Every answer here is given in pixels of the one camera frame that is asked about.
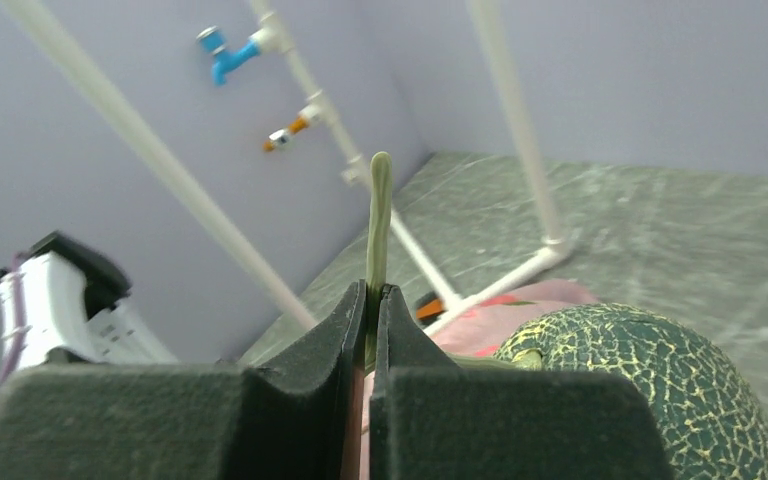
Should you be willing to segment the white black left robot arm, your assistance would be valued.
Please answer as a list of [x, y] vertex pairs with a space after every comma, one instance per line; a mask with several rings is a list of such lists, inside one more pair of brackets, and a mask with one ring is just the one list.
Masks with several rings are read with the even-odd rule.
[[47, 363], [174, 364], [115, 262], [55, 230], [0, 268], [0, 384]]

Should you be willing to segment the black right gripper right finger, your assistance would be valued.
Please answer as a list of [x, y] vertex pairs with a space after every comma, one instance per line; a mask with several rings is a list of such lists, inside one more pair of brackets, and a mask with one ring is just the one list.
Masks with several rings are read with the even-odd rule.
[[413, 322], [401, 290], [380, 303], [369, 404], [372, 479], [669, 479], [661, 434], [627, 379], [467, 369]]

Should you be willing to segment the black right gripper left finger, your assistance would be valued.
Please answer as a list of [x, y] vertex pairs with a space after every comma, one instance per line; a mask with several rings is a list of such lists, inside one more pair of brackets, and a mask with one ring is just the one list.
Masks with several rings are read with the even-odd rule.
[[366, 288], [280, 354], [50, 364], [0, 390], [0, 479], [354, 479]]

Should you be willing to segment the pink plastic bag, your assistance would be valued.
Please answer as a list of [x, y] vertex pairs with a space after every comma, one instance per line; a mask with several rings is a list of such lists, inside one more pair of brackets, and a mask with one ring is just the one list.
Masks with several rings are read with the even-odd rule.
[[564, 308], [595, 304], [582, 285], [546, 280], [497, 295], [469, 308], [426, 338], [403, 317], [398, 290], [382, 305], [379, 369], [356, 390], [352, 424], [357, 467], [348, 479], [485, 479], [524, 472], [530, 462], [504, 447], [506, 418], [537, 420], [548, 401], [526, 393], [549, 386], [546, 376], [510, 364], [461, 369], [449, 354], [489, 365], [492, 355], [522, 325]]

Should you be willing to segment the fake green avocado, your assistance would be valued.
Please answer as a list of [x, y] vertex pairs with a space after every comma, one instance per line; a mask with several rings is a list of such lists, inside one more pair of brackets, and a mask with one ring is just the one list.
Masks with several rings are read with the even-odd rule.
[[680, 321], [597, 300], [527, 322], [492, 362], [620, 375], [647, 400], [676, 478], [768, 479], [768, 417], [728, 355]]

